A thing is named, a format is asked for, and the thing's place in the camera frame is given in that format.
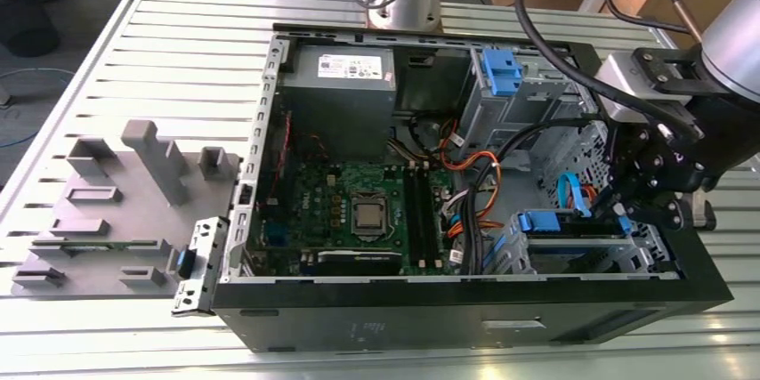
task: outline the power cable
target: power cable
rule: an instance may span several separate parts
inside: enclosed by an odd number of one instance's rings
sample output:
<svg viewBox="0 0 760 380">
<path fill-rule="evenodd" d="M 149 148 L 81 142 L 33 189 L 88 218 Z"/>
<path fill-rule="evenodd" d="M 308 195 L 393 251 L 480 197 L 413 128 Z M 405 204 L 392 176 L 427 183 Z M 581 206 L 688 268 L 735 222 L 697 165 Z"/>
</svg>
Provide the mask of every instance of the power cable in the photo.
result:
<svg viewBox="0 0 760 380">
<path fill-rule="evenodd" d="M 635 97 L 629 93 L 625 93 L 573 67 L 559 56 L 555 49 L 548 45 L 547 40 L 537 32 L 533 21 L 531 20 L 527 13 L 525 0 L 515 0 L 515 7 L 517 21 L 520 22 L 520 26 L 525 31 L 528 39 L 531 39 L 531 42 L 536 46 L 544 58 L 547 58 L 548 62 L 569 79 L 589 88 L 604 98 L 624 105 L 627 108 L 637 111 L 653 121 L 665 125 L 680 138 L 691 141 L 696 141 L 700 138 L 697 131 L 691 127 L 689 124 L 680 120 L 680 118 L 665 112 L 651 102 Z"/>
<path fill-rule="evenodd" d="M 631 15 L 625 15 L 615 5 L 613 0 L 604 0 L 607 3 L 607 7 L 609 8 L 609 12 L 613 14 L 617 20 L 625 21 L 631 24 L 636 24 L 637 26 L 647 26 L 651 28 L 661 28 L 663 30 L 676 31 L 679 33 L 689 33 L 689 30 L 677 24 L 669 24 L 667 22 L 660 22 L 657 20 L 648 20 L 644 18 L 632 17 Z"/>
</svg>

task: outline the sticker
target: sticker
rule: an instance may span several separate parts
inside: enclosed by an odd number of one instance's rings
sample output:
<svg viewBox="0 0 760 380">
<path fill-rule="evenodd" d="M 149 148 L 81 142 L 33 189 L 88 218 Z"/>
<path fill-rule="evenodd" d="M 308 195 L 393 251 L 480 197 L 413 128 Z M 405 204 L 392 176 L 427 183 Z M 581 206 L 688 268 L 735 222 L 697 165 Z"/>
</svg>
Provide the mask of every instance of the sticker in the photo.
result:
<svg viewBox="0 0 760 380">
<path fill-rule="evenodd" d="M 464 139 L 457 133 L 451 133 L 451 142 L 456 144 L 456 147 L 461 147 L 464 145 Z"/>
<path fill-rule="evenodd" d="M 321 55 L 317 77 L 383 79 L 383 61 L 365 55 Z"/>
<path fill-rule="evenodd" d="M 449 252 L 449 262 L 455 264 L 461 264 L 461 260 L 464 260 L 464 252 L 452 249 Z"/>
</svg>

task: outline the side panel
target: side panel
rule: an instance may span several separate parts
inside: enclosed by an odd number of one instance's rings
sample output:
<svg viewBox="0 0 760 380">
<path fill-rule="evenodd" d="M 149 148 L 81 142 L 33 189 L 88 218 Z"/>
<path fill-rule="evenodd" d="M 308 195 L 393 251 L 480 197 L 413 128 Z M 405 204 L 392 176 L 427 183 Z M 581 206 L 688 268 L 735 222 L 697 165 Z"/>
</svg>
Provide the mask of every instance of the side panel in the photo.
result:
<svg viewBox="0 0 760 380">
<path fill-rule="evenodd" d="M 597 343 L 679 305 L 627 303 L 223 309 L 255 352 L 380 351 Z"/>
</svg>

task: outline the metal bracket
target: metal bracket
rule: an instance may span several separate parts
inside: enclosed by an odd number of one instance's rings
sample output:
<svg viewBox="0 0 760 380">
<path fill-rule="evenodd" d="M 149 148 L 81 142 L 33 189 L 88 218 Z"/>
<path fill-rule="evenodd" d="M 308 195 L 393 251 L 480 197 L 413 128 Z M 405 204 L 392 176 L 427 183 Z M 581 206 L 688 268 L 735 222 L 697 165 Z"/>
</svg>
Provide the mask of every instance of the metal bracket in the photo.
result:
<svg viewBox="0 0 760 380">
<path fill-rule="evenodd" d="M 195 254 L 195 262 L 189 278 L 179 283 L 171 311 L 175 317 L 215 316 L 212 297 L 228 230 L 229 221 L 223 217 L 207 218 L 195 223 L 192 239 L 185 249 Z"/>
</svg>

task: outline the blue plastic latch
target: blue plastic latch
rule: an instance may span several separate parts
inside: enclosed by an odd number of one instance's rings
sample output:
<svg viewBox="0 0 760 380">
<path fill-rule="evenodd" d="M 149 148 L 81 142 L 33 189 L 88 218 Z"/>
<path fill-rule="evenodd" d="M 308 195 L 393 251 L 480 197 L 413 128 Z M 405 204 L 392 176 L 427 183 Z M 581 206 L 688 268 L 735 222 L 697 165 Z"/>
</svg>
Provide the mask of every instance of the blue plastic latch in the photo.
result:
<svg viewBox="0 0 760 380">
<path fill-rule="evenodd" d="M 533 231 L 559 231 L 559 218 L 557 214 L 551 211 L 528 211 L 525 213 Z"/>
<path fill-rule="evenodd" d="M 523 83 L 523 67 L 512 51 L 483 49 L 483 69 L 491 79 L 491 92 L 496 97 L 511 97 Z"/>
<path fill-rule="evenodd" d="M 527 218 L 525 214 L 517 214 L 517 220 L 520 221 L 520 230 L 521 231 L 532 231 L 533 225 L 531 224 L 531 220 Z"/>
<path fill-rule="evenodd" d="M 620 217 L 617 217 L 617 221 L 620 222 L 620 227 L 623 228 L 624 234 L 629 235 L 631 232 L 633 231 L 633 225 L 631 224 L 631 220 L 628 220 L 628 217 L 621 215 Z"/>
</svg>

